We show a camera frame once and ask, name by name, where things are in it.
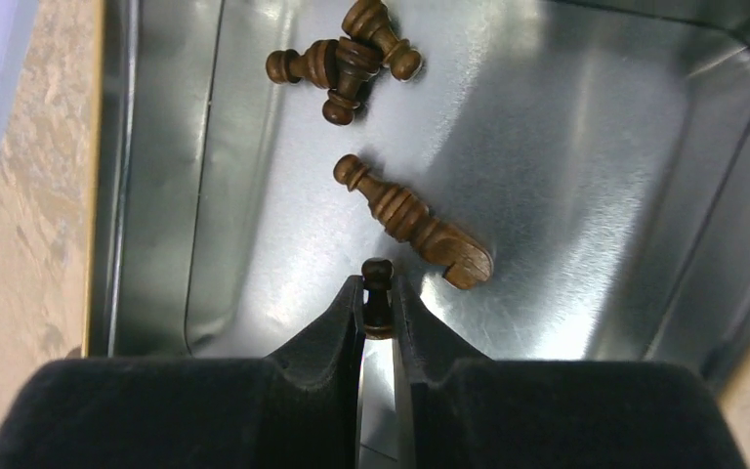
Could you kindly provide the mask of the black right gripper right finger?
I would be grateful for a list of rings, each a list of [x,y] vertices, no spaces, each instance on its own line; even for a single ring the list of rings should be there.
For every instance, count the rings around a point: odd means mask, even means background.
[[[403,468],[742,468],[704,383],[664,362],[499,361],[395,278]]]

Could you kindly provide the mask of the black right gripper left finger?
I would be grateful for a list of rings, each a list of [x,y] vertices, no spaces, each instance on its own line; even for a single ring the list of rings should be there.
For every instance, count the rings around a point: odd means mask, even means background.
[[[354,468],[363,285],[262,358],[49,362],[0,426],[0,468]]]

